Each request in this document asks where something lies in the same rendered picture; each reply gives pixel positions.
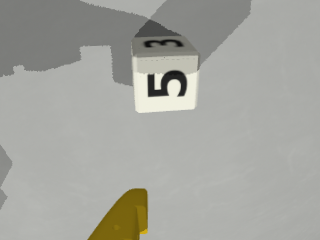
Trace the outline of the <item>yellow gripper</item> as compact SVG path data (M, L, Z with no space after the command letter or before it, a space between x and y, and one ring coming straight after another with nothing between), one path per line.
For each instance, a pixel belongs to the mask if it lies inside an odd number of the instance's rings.
M116 201L87 240L139 240L147 230L147 190L134 188Z

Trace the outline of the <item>white number cube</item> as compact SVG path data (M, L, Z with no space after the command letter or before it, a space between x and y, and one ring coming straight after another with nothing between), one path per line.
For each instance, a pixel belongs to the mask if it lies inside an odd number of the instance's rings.
M137 112L197 106L200 53L185 36L133 38L131 56Z

